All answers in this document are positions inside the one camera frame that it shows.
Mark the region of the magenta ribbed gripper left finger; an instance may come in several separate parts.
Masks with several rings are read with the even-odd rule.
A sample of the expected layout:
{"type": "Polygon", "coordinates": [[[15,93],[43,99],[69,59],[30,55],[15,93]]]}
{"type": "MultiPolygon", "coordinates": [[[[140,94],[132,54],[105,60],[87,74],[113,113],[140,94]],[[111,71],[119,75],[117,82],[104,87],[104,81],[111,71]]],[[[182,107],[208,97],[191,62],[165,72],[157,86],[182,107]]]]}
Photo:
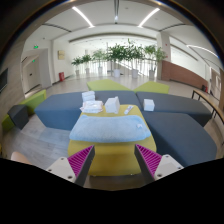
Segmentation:
{"type": "Polygon", "coordinates": [[[91,145],[68,158],[60,157],[47,171],[83,187],[94,156],[95,147],[91,145]]]}

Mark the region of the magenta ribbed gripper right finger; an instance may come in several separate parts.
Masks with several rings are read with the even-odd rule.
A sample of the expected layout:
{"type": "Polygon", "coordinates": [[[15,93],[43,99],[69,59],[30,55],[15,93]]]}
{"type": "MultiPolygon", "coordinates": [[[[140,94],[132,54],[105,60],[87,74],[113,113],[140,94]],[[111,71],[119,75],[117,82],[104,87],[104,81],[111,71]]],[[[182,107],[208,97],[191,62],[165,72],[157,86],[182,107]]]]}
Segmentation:
{"type": "Polygon", "coordinates": [[[134,154],[146,181],[156,181],[183,169],[169,154],[160,155],[139,144],[135,145],[134,154]]]}

